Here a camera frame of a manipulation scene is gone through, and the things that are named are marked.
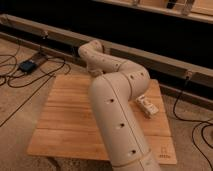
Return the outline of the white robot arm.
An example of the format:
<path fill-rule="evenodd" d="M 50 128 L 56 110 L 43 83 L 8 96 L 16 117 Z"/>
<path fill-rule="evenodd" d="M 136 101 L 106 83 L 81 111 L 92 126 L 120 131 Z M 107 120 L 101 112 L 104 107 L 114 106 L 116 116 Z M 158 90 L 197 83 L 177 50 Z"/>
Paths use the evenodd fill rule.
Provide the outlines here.
<path fill-rule="evenodd" d="M 94 76 L 90 104 L 113 170 L 162 171 L 129 105 L 149 88 L 146 68 L 106 54 L 98 40 L 80 46 L 78 53 Z"/>

